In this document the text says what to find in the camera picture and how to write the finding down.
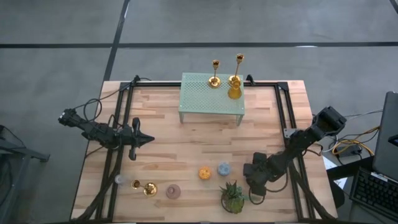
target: keyboard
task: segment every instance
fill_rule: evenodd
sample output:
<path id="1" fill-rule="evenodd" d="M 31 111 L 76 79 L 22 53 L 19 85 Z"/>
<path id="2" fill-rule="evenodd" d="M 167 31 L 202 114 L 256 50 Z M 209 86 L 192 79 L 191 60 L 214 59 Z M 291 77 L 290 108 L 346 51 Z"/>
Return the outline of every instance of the keyboard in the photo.
<path id="1" fill-rule="evenodd" d="M 360 168 L 349 198 L 398 222 L 398 184 Z"/>

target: small gold candlestick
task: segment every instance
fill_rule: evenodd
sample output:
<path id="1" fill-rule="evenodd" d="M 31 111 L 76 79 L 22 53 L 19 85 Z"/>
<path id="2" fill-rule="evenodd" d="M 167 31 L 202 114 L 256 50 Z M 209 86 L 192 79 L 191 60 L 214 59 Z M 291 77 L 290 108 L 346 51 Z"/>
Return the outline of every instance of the small gold candlestick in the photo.
<path id="1" fill-rule="evenodd" d="M 138 189 L 140 187 L 144 188 L 144 195 L 147 197 L 153 197 L 157 193 L 157 186 L 152 182 L 142 186 L 139 180 L 133 180 L 133 182 L 131 182 L 131 187 L 134 189 Z"/>
<path id="2" fill-rule="evenodd" d="M 237 55 L 236 55 L 236 63 L 237 63 L 237 66 L 236 66 L 235 75 L 231 75 L 231 76 L 228 78 L 228 84 L 231 85 L 231 86 L 232 86 L 232 84 L 233 84 L 233 81 L 235 81 L 235 80 L 241 81 L 241 78 L 239 78 L 239 77 L 237 76 L 237 74 L 238 74 L 239 64 L 243 61 L 243 59 L 244 59 L 244 55 L 243 55 L 243 54 L 237 54 Z"/>
<path id="3" fill-rule="evenodd" d="M 240 80 L 234 80 L 232 82 L 231 88 L 228 90 L 228 96 L 231 99 L 237 100 L 242 96 L 242 90 L 241 90 L 241 81 Z"/>
<path id="4" fill-rule="evenodd" d="M 220 65 L 219 60 L 213 60 L 213 68 L 214 68 L 214 76 L 209 78 L 209 86 L 212 88 L 218 88 L 221 85 L 221 80 L 216 76 L 216 71 L 218 66 Z"/>

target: butcher block tabletop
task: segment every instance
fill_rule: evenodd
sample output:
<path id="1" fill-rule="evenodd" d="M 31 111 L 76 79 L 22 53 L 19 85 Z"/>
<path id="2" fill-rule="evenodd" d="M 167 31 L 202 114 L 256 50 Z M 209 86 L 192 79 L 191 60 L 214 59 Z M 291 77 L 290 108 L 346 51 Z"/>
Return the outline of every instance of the butcher block tabletop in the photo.
<path id="1" fill-rule="evenodd" d="M 294 115 L 298 128 L 311 125 L 312 112 L 304 82 L 287 81 Z M 101 97 L 119 89 L 121 82 L 104 82 Z M 125 105 L 127 92 L 124 94 Z M 283 91 L 282 102 L 288 126 L 286 102 Z M 137 160 L 129 159 L 129 146 L 124 150 L 121 175 L 127 183 L 119 185 L 114 210 L 114 222 L 292 222 L 297 221 L 289 183 L 279 193 L 268 192 L 264 203 L 253 205 L 245 201 L 241 213 L 226 212 L 221 206 L 220 186 L 225 182 L 237 184 L 248 194 L 249 186 L 243 176 L 243 164 L 251 163 L 254 152 L 268 156 L 283 150 L 284 142 L 279 121 L 275 90 L 268 86 L 244 88 L 245 116 L 239 127 L 236 117 L 216 114 L 186 114 L 183 124 L 178 116 L 179 87 L 134 87 L 129 125 L 134 117 L 141 121 L 141 131 L 155 140 L 137 148 Z M 118 95 L 104 99 L 103 110 L 96 119 L 107 123 L 114 113 Z M 123 120 L 122 106 L 119 123 Z M 87 153 L 99 148 L 91 141 Z M 71 218 L 81 215 L 98 193 L 101 185 L 106 149 L 100 149 L 87 157 L 76 193 Z M 310 188 L 327 211 L 337 216 L 328 177 L 322 157 L 307 153 L 304 157 Z M 217 167 L 227 162 L 231 172 L 220 176 Z M 201 180 L 198 170 L 208 166 L 212 171 L 209 180 Z M 154 197 L 146 197 L 142 189 L 133 189 L 131 181 L 142 185 L 153 182 L 158 186 Z M 267 183 L 268 189 L 279 189 L 285 177 Z M 181 196 L 168 199 L 166 188 L 177 184 Z M 105 198 L 104 210 L 108 207 L 110 190 Z M 300 190 L 304 214 L 307 211 L 305 197 Z"/>

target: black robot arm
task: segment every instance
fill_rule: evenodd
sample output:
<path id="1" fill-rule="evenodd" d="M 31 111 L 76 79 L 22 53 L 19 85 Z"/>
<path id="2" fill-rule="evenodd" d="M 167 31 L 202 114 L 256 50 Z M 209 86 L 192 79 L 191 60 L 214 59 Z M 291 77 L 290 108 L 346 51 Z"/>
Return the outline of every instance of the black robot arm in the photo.
<path id="1" fill-rule="evenodd" d="M 338 134 L 344 128 L 345 122 L 346 119 L 329 106 L 314 116 L 309 128 L 295 131 L 289 137 L 284 151 L 268 158 L 263 153 L 255 152 L 252 164 L 245 164 L 243 167 L 243 175 L 250 185 L 251 193 L 265 196 L 267 181 L 274 182 L 282 177 L 294 158 L 323 137 Z"/>
<path id="2" fill-rule="evenodd" d="M 98 141 L 107 149 L 117 149 L 120 146 L 131 146 L 129 157 L 136 160 L 136 147 L 141 147 L 145 143 L 153 141 L 155 138 L 148 136 L 140 131 L 139 118 L 132 120 L 132 128 L 128 125 L 122 129 L 113 129 L 105 123 L 87 121 L 77 115 L 75 109 L 65 109 L 58 119 L 59 123 L 78 127 L 82 136 L 90 141 Z"/>

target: gray floor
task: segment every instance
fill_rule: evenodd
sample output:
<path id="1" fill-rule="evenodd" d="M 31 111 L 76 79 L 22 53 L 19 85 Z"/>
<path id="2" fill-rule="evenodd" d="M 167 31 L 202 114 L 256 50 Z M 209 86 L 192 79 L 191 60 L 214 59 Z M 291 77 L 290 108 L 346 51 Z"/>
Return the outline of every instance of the gray floor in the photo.
<path id="1" fill-rule="evenodd" d="M 0 44 L 111 43 L 122 4 L 0 0 Z M 129 5 L 121 42 L 398 41 L 397 22 L 388 0 L 140 0 Z M 57 117 L 98 96 L 109 51 L 0 49 L 0 123 L 26 145 L 51 153 L 47 164 L 31 164 L 18 220 L 68 220 L 87 142 Z M 182 72 L 211 72 L 216 58 L 220 73 L 233 73 L 237 53 L 245 54 L 242 74 L 305 80 L 313 113 L 328 105 L 344 115 L 376 110 L 385 92 L 398 90 L 398 47 L 119 49 L 111 80 L 179 80 Z M 379 120 L 380 114 L 354 119 L 342 134 L 360 133 Z M 342 220 L 350 206 L 339 209 Z M 377 223 L 360 208 L 351 218 Z"/>

